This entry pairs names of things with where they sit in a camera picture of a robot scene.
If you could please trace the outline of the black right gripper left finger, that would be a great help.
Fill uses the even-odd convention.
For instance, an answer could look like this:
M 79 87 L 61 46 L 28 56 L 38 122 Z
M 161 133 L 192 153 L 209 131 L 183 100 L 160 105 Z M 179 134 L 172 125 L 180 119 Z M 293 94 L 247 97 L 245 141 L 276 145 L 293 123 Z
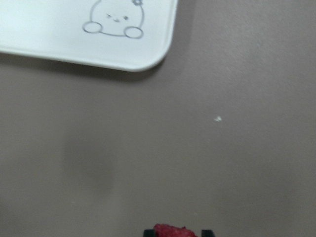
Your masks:
M 144 230 L 144 237 L 155 237 L 155 230 L 154 229 L 145 229 Z

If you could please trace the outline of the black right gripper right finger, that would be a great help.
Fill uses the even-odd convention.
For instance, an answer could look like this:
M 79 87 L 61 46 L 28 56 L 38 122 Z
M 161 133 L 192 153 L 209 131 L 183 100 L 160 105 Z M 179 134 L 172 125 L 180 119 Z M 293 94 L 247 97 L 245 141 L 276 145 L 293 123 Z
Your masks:
M 213 237 L 212 230 L 201 230 L 201 237 Z

